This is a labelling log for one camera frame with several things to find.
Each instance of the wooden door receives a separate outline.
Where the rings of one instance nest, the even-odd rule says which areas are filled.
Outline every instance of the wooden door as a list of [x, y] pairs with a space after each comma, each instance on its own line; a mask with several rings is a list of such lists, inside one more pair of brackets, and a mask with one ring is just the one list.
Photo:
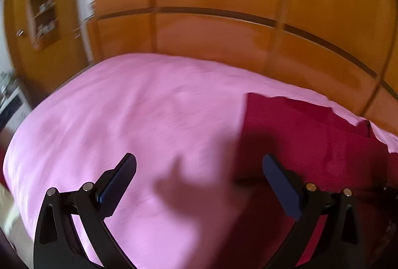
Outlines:
[[5, 27], [15, 70], [33, 103], [88, 65], [76, 0], [5, 0]]

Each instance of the dark horizontal groove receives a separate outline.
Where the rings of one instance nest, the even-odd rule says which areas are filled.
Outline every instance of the dark horizontal groove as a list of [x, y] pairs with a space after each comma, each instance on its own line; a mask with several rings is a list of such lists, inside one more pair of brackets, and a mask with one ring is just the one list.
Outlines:
[[270, 18], [265, 18], [257, 15], [251, 15], [246, 13], [228, 11], [228, 10], [218, 10], [216, 8], [201, 8], [201, 7], [156, 7], [156, 8], [138, 8], [136, 10], [129, 10], [117, 13], [106, 14], [99, 19], [113, 18], [124, 15], [134, 15], [134, 14], [148, 14], [148, 13], [182, 13], [182, 14], [201, 14], [201, 15], [211, 15], [234, 18], [236, 20], [243, 20], [246, 22], [253, 22], [265, 26], [276, 26], [276, 21]]
[[388, 91], [397, 101], [398, 101], [398, 94], [393, 90], [389, 84], [387, 84], [384, 80], [380, 81], [381, 87], [383, 87], [386, 91]]
[[188, 14], [202, 14], [234, 18], [236, 20], [243, 20], [253, 22], [265, 26], [276, 27], [276, 21], [270, 18], [265, 18], [257, 15], [251, 15], [241, 12], [234, 12], [228, 10], [219, 10], [216, 8], [202, 8], [202, 7], [159, 7], [159, 13], [188, 13]]
[[370, 69], [367, 65], [365, 65], [361, 60], [355, 58], [353, 55], [349, 54], [347, 51], [344, 51], [343, 49], [339, 48], [338, 46], [335, 46], [334, 44], [330, 43], [329, 41], [326, 41], [322, 38], [319, 38], [311, 33], [308, 33], [302, 29], [295, 28], [294, 26], [285, 24], [284, 27], [285, 31], [292, 33], [294, 35], [300, 36], [302, 38], [305, 38], [307, 40], [310, 40], [316, 44], [319, 44], [322, 47], [325, 47], [326, 49], [329, 49], [338, 55], [342, 56], [343, 58], [347, 59], [348, 61], [352, 62], [354, 65], [358, 66], [361, 68], [364, 72], [366, 72], [368, 75], [372, 76], [373, 78], [377, 77], [376, 72], [374, 72], [372, 69]]

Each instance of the pink fabric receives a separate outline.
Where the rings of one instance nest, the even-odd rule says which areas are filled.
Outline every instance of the pink fabric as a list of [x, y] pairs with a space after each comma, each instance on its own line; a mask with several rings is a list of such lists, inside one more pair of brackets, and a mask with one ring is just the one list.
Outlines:
[[[110, 231], [138, 268], [205, 268], [248, 200], [229, 181], [248, 92], [361, 120], [313, 91], [220, 63], [156, 54], [106, 60], [42, 102], [9, 145], [3, 170], [30, 236], [49, 187], [76, 190], [131, 152], [137, 174], [105, 220]], [[394, 135], [372, 128], [398, 152]]]

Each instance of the pink bedsheet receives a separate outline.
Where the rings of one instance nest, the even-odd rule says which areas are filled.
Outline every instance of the pink bedsheet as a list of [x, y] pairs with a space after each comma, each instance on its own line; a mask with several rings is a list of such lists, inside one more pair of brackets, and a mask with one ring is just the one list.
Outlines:
[[[42, 102], [11, 141], [3, 170], [29, 235], [49, 187], [76, 190], [131, 152], [137, 174], [105, 220], [117, 242], [138, 268], [206, 267], [247, 199], [228, 180], [247, 92], [361, 120], [318, 93], [220, 63], [156, 54], [106, 60]], [[396, 136], [372, 128], [398, 152]]]

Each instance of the silver screw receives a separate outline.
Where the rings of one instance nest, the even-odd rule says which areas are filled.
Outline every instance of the silver screw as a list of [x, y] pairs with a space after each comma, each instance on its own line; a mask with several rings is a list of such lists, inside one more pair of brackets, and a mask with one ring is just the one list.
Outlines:
[[93, 187], [94, 187], [94, 184], [88, 182], [88, 183], [85, 183], [85, 184], [83, 185], [83, 190], [84, 190], [84, 191], [91, 191], [91, 190], [93, 189]]
[[305, 188], [307, 188], [307, 191], [316, 191], [316, 185], [313, 183], [308, 183], [307, 185], [305, 185]]
[[350, 196], [352, 196], [352, 190], [350, 188], [344, 188], [343, 194], [347, 197], [350, 197]]
[[55, 192], [56, 192], [56, 189], [54, 187], [49, 188], [47, 191], [47, 195], [53, 196], [55, 194]]

